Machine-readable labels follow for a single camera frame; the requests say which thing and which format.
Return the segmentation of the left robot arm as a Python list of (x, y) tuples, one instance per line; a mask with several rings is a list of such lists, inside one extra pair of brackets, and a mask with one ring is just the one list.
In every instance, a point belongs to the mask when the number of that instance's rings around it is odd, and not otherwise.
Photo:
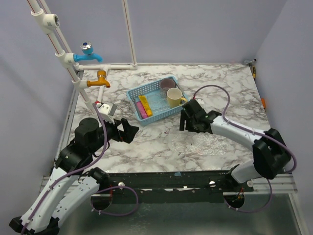
[(24, 215), (10, 221), (10, 228), (22, 235), (56, 235), (61, 223), (87, 197), (126, 188), (93, 167), (100, 160), (94, 154), (102, 149), (103, 156), (110, 140), (131, 143), (138, 131), (125, 118), (112, 123), (91, 117), (81, 120), (74, 139), (60, 152), (44, 189)]

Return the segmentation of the purple mug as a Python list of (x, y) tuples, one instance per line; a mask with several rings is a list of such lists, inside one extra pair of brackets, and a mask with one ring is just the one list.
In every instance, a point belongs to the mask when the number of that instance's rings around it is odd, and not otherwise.
[(160, 88), (164, 91), (168, 91), (171, 88), (175, 88), (176, 83), (171, 78), (164, 78), (160, 81)]

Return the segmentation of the clear textured glass tray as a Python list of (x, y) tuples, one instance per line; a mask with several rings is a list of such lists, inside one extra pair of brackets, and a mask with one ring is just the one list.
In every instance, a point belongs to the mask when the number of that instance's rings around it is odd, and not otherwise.
[(185, 155), (221, 156), (229, 149), (224, 137), (211, 134), (175, 134), (170, 140), (170, 147), (177, 153)]

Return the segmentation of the yellow mug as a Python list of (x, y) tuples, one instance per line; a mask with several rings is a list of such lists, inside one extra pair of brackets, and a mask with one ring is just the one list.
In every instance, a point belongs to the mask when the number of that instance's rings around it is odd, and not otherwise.
[(187, 99), (183, 96), (182, 91), (179, 88), (170, 88), (167, 91), (167, 101), (170, 108), (175, 108), (182, 103), (186, 103)]

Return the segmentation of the light blue perforated basket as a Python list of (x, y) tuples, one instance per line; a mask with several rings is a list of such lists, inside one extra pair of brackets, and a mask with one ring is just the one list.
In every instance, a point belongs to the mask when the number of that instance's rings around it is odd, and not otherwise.
[(165, 111), (160, 112), (158, 114), (153, 114), (151, 117), (148, 117), (146, 119), (142, 119), (140, 113), (138, 114), (136, 112), (135, 107), (134, 107), (134, 103), (133, 103), (133, 99), (135, 99), (136, 102), (140, 101), (138, 98), (139, 95), (144, 95), (146, 97), (147, 94), (152, 93), (152, 92), (156, 92), (156, 91), (160, 91), (162, 93), (165, 93), (160, 88), (160, 81), (161, 80), (162, 79), (159, 79), (157, 81), (150, 82), (150, 83), (147, 83), (145, 85), (141, 85), (139, 87), (136, 87), (136, 88), (133, 88), (133, 89), (130, 89), (127, 91), (127, 97), (131, 103), (135, 117), (137, 118), (137, 120), (141, 126), (146, 126), (146, 125), (151, 124), (153, 122), (156, 122), (156, 121), (159, 121), (161, 119), (167, 118), (169, 116), (175, 115), (175, 114), (179, 113), (182, 109), (183, 103), (181, 105), (175, 107), (175, 108), (169, 108), (168, 110), (165, 110)]

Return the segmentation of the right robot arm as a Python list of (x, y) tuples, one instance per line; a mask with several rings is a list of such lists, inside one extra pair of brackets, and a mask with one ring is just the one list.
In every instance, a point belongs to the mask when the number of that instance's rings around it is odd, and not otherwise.
[(237, 191), (244, 182), (251, 179), (274, 179), (291, 160), (291, 154), (284, 148), (284, 142), (277, 130), (271, 128), (261, 131), (261, 135), (258, 135), (251, 128), (237, 123), (230, 124), (219, 112), (207, 113), (195, 99), (183, 104), (179, 129), (219, 135), (252, 152), (252, 160), (231, 168), (227, 173), (225, 187), (231, 192)]

